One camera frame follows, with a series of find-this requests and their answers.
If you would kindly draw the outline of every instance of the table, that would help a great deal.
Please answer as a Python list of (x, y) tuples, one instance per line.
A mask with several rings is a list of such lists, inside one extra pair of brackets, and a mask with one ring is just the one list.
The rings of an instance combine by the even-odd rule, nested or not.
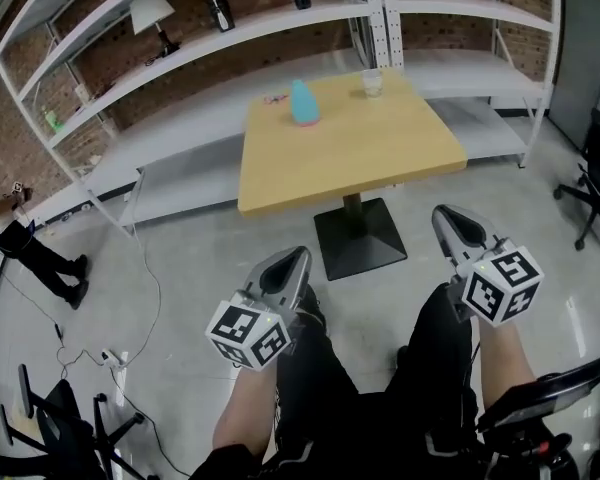
[(309, 82), (321, 119), (293, 122), (290, 98), (251, 102), (238, 209), (245, 216), (343, 197), (316, 215), (332, 281), (407, 258), (381, 199), (360, 192), (463, 169), (467, 155), (451, 131), (397, 70), (382, 70), (384, 90), (367, 98), (360, 73)]

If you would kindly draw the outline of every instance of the table leg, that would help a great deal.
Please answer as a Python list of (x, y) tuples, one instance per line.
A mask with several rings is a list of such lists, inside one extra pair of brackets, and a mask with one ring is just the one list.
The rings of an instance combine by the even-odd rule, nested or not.
[(402, 239), (381, 199), (364, 203), (360, 194), (343, 198), (344, 206), (314, 217), (329, 281), (407, 259)]

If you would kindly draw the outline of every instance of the black container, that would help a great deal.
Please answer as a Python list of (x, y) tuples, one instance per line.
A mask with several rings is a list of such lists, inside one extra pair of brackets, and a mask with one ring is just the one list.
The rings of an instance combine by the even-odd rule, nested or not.
[(220, 32), (226, 32), (236, 27), (231, 16), (231, 9), (227, 0), (207, 0), (211, 17)]

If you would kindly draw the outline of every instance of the person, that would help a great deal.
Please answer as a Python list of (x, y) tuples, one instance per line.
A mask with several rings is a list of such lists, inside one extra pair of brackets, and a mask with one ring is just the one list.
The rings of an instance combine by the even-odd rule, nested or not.
[[(13, 213), (25, 202), (24, 191), (0, 199), (0, 251), (8, 258), (20, 261), (51, 292), (76, 310), (89, 289), (89, 259), (82, 254), (75, 261), (69, 261), (41, 244), (33, 231), (20, 224)], [(75, 277), (78, 284), (69, 286), (58, 274)]]
[[(261, 372), (240, 371), (216, 425), (213, 451), (192, 480), (393, 478), (409, 473), (415, 478), (485, 478), (488, 461), (485, 465), (470, 454), (453, 453), (462, 443), (477, 440), (478, 409), (468, 383), (471, 323), (458, 321), (445, 289), (445, 284), (438, 286), (420, 311), (408, 346), (398, 351), (386, 391), (364, 395), (336, 357), (326, 319), (308, 290), (289, 327), (293, 353), (281, 354), (277, 364)], [(510, 387), (533, 382), (535, 376), (513, 322), (493, 328), (478, 321), (482, 395), (488, 408)], [(276, 416), (276, 390), (278, 451), (263, 465)], [(535, 425), (530, 431), (538, 439), (551, 436), (542, 423)], [(504, 477), (529, 478), (512, 469)]]

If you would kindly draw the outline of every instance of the gray floor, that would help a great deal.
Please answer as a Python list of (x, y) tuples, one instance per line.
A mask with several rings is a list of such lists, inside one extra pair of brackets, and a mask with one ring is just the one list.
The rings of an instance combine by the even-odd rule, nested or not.
[[(526, 126), (523, 120), (512, 123)], [(559, 181), (575, 179), (576, 161), (559, 133), (545, 122), (527, 169), (518, 169), (511, 160), (477, 162), (457, 174), (365, 194), (385, 198), (409, 259), (331, 283), (325, 279), (312, 217), (335, 208), (337, 201), (253, 219), (227, 205), (142, 226), (140, 241), (162, 288), (162, 314), (146, 349), (120, 382), (125, 381), (128, 396), (156, 420), (174, 462), (193, 471), (210, 451), (214, 424), (236, 376), (204, 337), (209, 318), (254, 263), (302, 244), (314, 254), (311, 282), (322, 299), (338, 356), (361, 391), (384, 389), (392, 356), (408, 341), (421, 304), (452, 273), (430, 224), (431, 210), (440, 203), (464, 206), (491, 219), (503, 234), (526, 245), (544, 269), (546, 279), (534, 310), (518, 320), (536, 374), (592, 360), (600, 356), (600, 232), (587, 240), (585, 250), (576, 252), (573, 242), (584, 210), (567, 198), (556, 203), (551, 195)], [(50, 295), (18, 263), (8, 267), (9, 279), (64, 327), (63, 361), (75, 358), (82, 348), (94, 355), (106, 347), (133, 356), (156, 314), (156, 286), (137, 243), (99, 219), (93, 214), (87, 219), (91, 225), (85, 226), (76, 218), (43, 238), (67, 257), (86, 252), (94, 261), (91, 290), (78, 312)], [(26, 363), (32, 387), (45, 394), (60, 376), (57, 348), (49, 320), (4, 284), (0, 402), (20, 424), (17, 366)], [(99, 391), (110, 395), (108, 426), (132, 413), (128, 403), (115, 403), (109, 371), (88, 358), (70, 368), (69, 380), (83, 416), (91, 417), (91, 398)], [(472, 383), (479, 385), (479, 368)], [(571, 451), (584, 465), (598, 442), (600, 387), (548, 423), (555, 432), (573, 434)], [(140, 471), (181, 478), (159, 455), (148, 425), (133, 430), (121, 446)], [(1, 433), (0, 452), (28, 453), (9, 449)]]

